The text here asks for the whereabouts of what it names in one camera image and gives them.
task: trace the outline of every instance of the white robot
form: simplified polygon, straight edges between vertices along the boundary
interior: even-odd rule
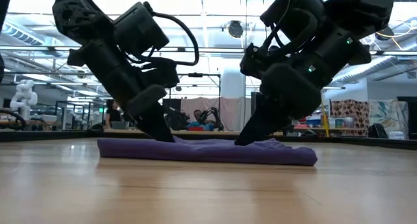
[[[70,115],[74,118],[76,122],[79,122],[82,126],[85,126],[87,124],[87,122],[80,115],[77,115],[74,111],[71,111]]]
[[[101,120],[99,119],[99,117],[101,115],[102,114],[99,111],[93,111],[93,112],[91,112],[90,113],[90,124],[93,125],[93,124],[96,124],[96,123],[101,122]]]
[[[18,111],[20,109],[20,115],[25,120],[31,118],[31,106],[38,103],[38,94],[32,90],[34,85],[35,82],[32,80],[21,80],[16,87],[15,95],[10,101],[10,110]]]

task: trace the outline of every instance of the yellow object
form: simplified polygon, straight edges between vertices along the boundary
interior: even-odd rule
[[[321,111],[323,113],[323,118],[324,118],[324,128],[326,129],[326,137],[329,137],[330,135],[328,133],[328,123],[327,123],[326,111],[324,109],[323,98],[321,99]]]

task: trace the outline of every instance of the cable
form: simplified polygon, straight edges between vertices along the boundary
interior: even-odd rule
[[[306,15],[309,18],[309,23],[307,27],[305,27],[296,38],[292,39],[289,43],[274,51],[274,54],[270,56],[272,59],[274,57],[281,57],[282,55],[297,52],[300,48],[304,47],[311,40],[311,38],[314,36],[316,32],[316,29],[319,26],[319,22],[311,12],[299,8],[294,9],[293,12],[299,12]]]
[[[391,38],[392,39],[392,42],[394,42],[396,45],[397,45],[397,47],[401,50],[401,51],[403,51],[404,49],[398,44],[398,42],[397,42],[397,40],[395,40],[395,38]]]
[[[4,114],[10,115],[16,118],[15,124],[0,124],[0,127],[2,128],[9,128],[12,130],[23,130],[27,125],[26,120],[23,119],[23,117],[21,117],[17,113],[13,113],[12,111],[4,110],[4,109],[0,109],[0,113],[4,113]]]
[[[179,65],[185,65],[185,66],[194,66],[194,65],[198,64],[198,62],[200,60],[200,54],[199,54],[197,39],[195,39],[195,36],[191,32],[191,30],[184,24],[184,22],[182,22],[178,18],[176,18],[174,16],[171,16],[171,15],[168,15],[168,14],[158,13],[158,12],[154,12],[154,11],[152,11],[151,14],[153,16],[156,16],[156,17],[159,17],[159,18],[164,18],[164,19],[171,20],[171,21],[175,22],[176,24],[178,24],[179,26],[181,26],[181,28],[184,29],[185,33],[188,35],[188,37],[190,38],[190,40],[193,44],[193,47],[194,47],[194,61],[193,62],[175,61],[175,63],[179,64]],[[141,57],[141,59],[143,59],[144,61],[147,61],[147,59],[149,60],[149,58],[151,58],[151,57],[147,57],[147,58],[146,57]]]
[[[405,26],[407,26],[407,27],[409,28],[409,30],[408,30],[407,32],[402,33],[402,34],[399,34],[399,35],[384,35],[384,34],[382,34],[382,33],[380,33],[380,32],[376,32],[376,34],[377,34],[377,35],[380,35],[380,36],[384,36],[384,37],[386,37],[386,38],[399,38],[399,37],[401,37],[401,36],[404,36],[404,35],[409,34],[412,30],[414,30],[414,29],[413,29],[410,25],[408,25],[405,21],[401,21],[401,20],[396,20],[396,21],[400,21],[402,24],[404,24]]]
[[[270,27],[271,27],[272,30],[274,30],[274,28],[275,28],[275,26],[273,24]],[[278,43],[278,45],[280,46],[280,48],[284,47],[284,43],[281,41],[280,37],[278,36],[278,33],[276,33],[274,35],[274,37],[275,37],[276,43]]]
[[[284,19],[284,17],[287,15],[287,12],[290,8],[290,6],[292,6],[292,4],[294,3],[295,0],[288,0],[287,3],[287,8],[285,9],[284,13],[282,14],[281,18],[278,20],[278,23],[276,24],[276,27],[272,30],[272,32],[268,35],[268,37],[266,38],[266,40],[263,42],[262,47],[263,48],[269,48],[269,45],[272,42],[272,39],[274,38],[274,35],[278,33],[278,31],[281,29],[280,28],[280,23],[282,22],[282,20]]]
[[[153,46],[151,52],[149,52],[148,57],[151,57],[155,52],[155,47]]]

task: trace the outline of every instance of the blue object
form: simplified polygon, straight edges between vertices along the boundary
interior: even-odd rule
[[[191,122],[187,125],[187,129],[190,127],[203,127],[204,131],[213,131],[214,130],[214,124],[213,123],[207,123],[207,124],[200,124],[198,122]]]
[[[321,120],[320,119],[307,120],[306,123],[307,123],[307,126],[313,125],[313,127],[317,127],[317,126],[320,126]]]

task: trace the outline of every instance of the person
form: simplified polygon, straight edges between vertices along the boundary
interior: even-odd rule
[[[107,101],[107,111],[106,111],[106,128],[111,128],[112,122],[121,122],[122,117],[121,113],[118,110],[119,105],[115,100]]]
[[[214,121],[213,120],[205,120],[204,123],[198,122],[198,119],[201,116],[201,110],[197,109],[194,111],[195,121],[189,123],[187,125],[187,129],[191,127],[202,127],[204,131],[214,131]]]

